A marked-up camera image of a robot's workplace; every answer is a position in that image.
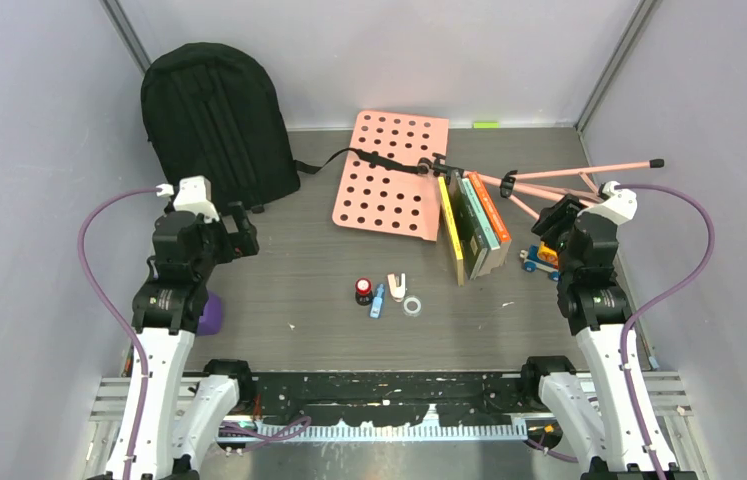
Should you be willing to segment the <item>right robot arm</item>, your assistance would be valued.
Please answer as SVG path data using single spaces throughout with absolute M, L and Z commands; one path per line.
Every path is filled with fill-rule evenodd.
M 694 479 L 658 424 L 635 352 L 632 309 L 614 268 L 620 219 L 571 194 L 539 214 L 532 231 L 558 254 L 558 307 L 596 396 L 566 358 L 540 356 L 523 366 L 520 397 L 555 416 L 584 479 Z

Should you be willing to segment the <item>black student backpack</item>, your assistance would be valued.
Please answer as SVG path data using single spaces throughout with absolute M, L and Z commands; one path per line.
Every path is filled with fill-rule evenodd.
M 266 69 L 221 43 L 188 43 L 154 60 L 140 91 L 143 125 L 171 183 L 204 176 L 223 216 L 263 212 L 321 165 L 297 160 Z

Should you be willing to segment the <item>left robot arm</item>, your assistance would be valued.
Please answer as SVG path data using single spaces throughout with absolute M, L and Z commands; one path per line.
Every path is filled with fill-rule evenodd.
M 168 210 L 155 222 L 150 272 L 132 302 L 133 317 L 115 319 L 134 350 L 121 427 L 103 479 L 195 479 L 229 413 L 256 398 L 246 362 L 212 360 L 184 414 L 178 401 L 184 367 L 208 301 L 214 268 L 258 252 L 256 230 L 241 204 L 236 232 L 203 214 Z

